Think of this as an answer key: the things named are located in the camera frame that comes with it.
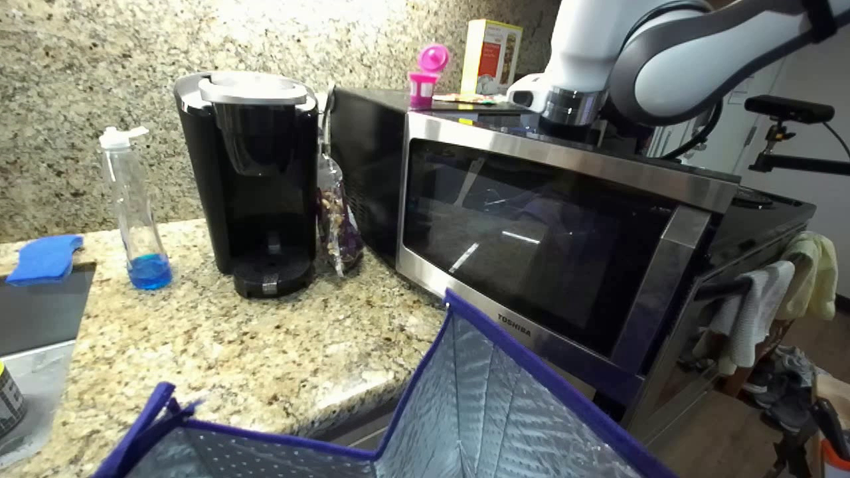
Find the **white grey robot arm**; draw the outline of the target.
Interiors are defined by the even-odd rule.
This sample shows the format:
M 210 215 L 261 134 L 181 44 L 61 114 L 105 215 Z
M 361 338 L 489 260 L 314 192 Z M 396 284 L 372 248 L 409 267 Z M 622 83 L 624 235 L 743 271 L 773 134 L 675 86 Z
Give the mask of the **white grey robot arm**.
M 850 24 L 850 0 L 559 0 L 542 73 L 506 87 L 549 129 L 684 122 L 773 61 Z

